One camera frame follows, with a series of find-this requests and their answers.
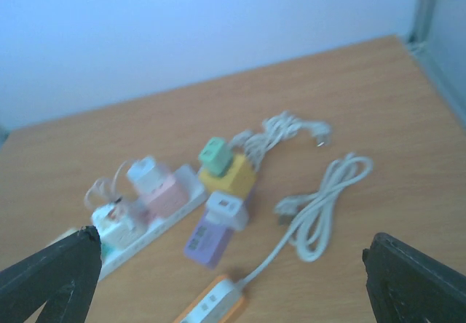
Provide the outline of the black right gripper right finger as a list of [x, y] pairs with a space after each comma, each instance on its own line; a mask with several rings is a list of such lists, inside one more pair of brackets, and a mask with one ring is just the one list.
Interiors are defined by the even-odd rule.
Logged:
[[362, 260], [377, 322], [465, 321], [465, 275], [386, 233]]

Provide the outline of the yellow cube socket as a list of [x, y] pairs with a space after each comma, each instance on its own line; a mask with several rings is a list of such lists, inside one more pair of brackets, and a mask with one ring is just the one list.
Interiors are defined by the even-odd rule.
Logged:
[[242, 153], [234, 155], [229, 170], [223, 177], [211, 175], [204, 168], [200, 170], [198, 177], [209, 192], [222, 191], [241, 199], [247, 199], [257, 180], [252, 164]]

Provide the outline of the white square charger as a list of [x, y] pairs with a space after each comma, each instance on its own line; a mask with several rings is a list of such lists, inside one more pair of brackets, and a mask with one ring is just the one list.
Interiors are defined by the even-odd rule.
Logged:
[[248, 224], [249, 214], [245, 201], [237, 196], [214, 191], [205, 203], [209, 222], [242, 231]]

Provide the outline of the green small charger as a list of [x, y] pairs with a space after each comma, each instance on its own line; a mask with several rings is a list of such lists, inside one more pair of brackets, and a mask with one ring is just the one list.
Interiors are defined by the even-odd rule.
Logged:
[[211, 175], [223, 177], [233, 161], [234, 155], [222, 137], [212, 137], [200, 151], [198, 159]]

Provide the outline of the white charger with pink cable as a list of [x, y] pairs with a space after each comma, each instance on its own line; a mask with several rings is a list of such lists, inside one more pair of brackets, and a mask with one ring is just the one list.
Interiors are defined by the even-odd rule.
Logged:
[[118, 179], [122, 173], [126, 174], [127, 179], [140, 194], [150, 192], [165, 177], [165, 173], [158, 170], [157, 161], [153, 156], [124, 161], [112, 178], [101, 177], [92, 184], [84, 195], [85, 207], [91, 211], [98, 208], [92, 203], [91, 196], [97, 196], [107, 204], [122, 202], [125, 199], [124, 195], [117, 188]]

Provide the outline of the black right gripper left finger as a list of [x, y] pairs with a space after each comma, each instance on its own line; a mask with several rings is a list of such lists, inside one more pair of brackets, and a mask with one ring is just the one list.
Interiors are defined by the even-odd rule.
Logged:
[[84, 322], [102, 268], [101, 241], [85, 226], [1, 271], [1, 321]]

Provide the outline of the white cube socket adapter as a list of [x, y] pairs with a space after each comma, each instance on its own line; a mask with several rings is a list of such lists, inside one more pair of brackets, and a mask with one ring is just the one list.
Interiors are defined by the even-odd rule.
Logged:
[[144, 220], [118, 204], [98, 207], [92, 213], [91, 221], [97, 228], [101, 241], [120, 250], [141, 238], [148, 229]]

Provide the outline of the pink cube socket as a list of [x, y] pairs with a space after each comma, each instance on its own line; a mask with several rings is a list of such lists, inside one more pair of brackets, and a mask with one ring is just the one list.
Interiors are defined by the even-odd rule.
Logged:
[[144, 220], [150, 224], [156, 218], [168, 218], [190, 201], [189, 192], [172, 172], [163, 184], [151, 192], [135, 188], [144, 206]]

